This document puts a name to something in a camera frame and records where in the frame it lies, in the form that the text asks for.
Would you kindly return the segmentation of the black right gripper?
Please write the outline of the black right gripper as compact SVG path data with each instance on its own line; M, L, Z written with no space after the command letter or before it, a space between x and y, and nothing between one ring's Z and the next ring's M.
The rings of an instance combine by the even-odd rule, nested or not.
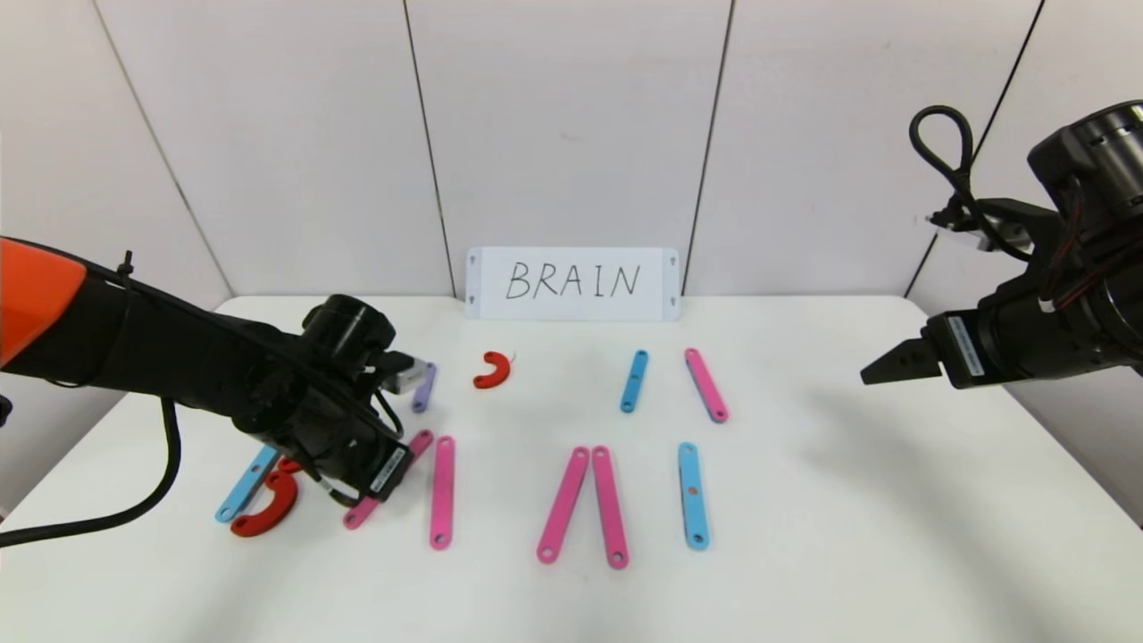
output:
M942 365L956 389L1012 381L1049 381L1098 364L1098 292L1045 313L1037 286L1005 282L972 310L952 310L928 321L927 338L911 338L860 371L862 383L940 378Z

